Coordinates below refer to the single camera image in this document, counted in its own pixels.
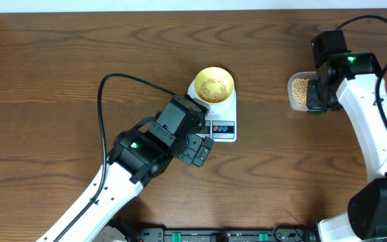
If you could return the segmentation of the yellow plastic bowl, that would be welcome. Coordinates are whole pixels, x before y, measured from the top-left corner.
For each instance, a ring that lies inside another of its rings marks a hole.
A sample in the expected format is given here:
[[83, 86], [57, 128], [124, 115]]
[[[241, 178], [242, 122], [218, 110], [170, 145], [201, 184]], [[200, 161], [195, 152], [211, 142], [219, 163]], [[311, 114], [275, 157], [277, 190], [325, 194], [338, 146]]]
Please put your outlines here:
[[200, 84], [208, 78], [223, 80], [228, 85], [229, 94], [230, 94], [229, 97], [234, 93], [234, 79], [232, 78], [231, 74], [225, 69], [220, 67], [208, 67], [200, 71], [196, 75], [193, 81], [194, 91], [197, 95], [198, 95]]

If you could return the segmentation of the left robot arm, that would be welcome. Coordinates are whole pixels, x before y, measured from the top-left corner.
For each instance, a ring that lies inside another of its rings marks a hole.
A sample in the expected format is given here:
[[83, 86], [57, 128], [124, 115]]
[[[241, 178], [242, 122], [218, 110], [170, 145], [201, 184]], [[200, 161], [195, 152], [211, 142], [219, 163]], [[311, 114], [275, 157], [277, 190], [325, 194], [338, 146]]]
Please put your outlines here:
[[201, 167], [214, 144], [199, 136], [209, 109], [197, 98], [174, 95], [155, 117], [121, 132], [93, 181], [40, 240], [92, 241], [174, 158]]

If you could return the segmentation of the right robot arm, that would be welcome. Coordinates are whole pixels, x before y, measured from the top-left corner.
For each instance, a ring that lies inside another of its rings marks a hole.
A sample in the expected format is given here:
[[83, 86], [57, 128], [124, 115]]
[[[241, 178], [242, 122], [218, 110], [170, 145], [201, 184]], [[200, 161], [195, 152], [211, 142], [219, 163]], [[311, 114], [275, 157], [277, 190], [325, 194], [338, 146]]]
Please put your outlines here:
[[347, 211], [318, 223], [321, 241], [387, 238], [387, 95], [382, 69], [371, 52], [351, 52], [341, 30], [311, 41], [316, 76], [308, 82], [306, 106], [315, 112], [344, 110], [363, 153], [368, 184]]

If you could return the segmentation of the white digital kitchen scale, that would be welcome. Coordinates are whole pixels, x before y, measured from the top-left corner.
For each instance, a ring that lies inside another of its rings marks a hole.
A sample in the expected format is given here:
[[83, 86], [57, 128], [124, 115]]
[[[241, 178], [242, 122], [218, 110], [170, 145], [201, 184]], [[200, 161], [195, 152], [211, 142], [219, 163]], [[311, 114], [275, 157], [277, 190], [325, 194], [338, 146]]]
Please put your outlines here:
[[197, 135], [212, 138], [215, 142], [231, 143], [237, 139], [237, 93], [234, 82], [217, 81], [228, 87], [228, 97], [220, 103], [208, 103], [205, 127]]

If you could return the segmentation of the soybeans in bowl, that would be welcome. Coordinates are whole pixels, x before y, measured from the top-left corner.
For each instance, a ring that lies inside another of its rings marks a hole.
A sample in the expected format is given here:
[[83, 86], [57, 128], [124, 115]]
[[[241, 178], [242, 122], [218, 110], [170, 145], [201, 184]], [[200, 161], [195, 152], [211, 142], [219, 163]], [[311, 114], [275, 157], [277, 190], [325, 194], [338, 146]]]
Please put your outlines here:
[[208, 78], [200, 84], [198, 95], [209, 103], [220, 103], [229, 97], [228, 85], [220, 79]]

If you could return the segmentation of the soybeans in container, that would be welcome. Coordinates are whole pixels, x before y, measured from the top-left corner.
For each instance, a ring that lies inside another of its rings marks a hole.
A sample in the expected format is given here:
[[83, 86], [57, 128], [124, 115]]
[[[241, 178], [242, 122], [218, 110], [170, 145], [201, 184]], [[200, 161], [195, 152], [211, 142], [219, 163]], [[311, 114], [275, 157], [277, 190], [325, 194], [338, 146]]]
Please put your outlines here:
[[297, 104], [306, 105], [309, 79], [297, 78], [292, 81], [292, 93]]

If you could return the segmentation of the clear plastic container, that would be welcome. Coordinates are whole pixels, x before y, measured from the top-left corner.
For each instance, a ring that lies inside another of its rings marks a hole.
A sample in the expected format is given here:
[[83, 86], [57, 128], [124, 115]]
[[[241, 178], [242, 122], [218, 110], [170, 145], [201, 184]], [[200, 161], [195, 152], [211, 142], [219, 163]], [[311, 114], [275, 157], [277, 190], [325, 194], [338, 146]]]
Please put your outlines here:
[[316, 79], [316, 73], [299, 72], [294, 74], [288, 81], [288, 99], [293, 110], [299, 112], [319, 113], [319, 110], [311, 110], [307, 107], [308, 82]]

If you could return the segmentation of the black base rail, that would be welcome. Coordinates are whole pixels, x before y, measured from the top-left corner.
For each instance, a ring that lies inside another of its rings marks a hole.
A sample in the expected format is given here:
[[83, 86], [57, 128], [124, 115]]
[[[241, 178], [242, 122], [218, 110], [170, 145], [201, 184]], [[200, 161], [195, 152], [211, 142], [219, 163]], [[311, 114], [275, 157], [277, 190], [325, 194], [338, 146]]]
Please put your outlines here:
[[100, 241], [126, 242], [317, 242], [314, 229], [282, 223], [271, 229], [168, 229], [135, 228], [126, 222], [112, 223]]

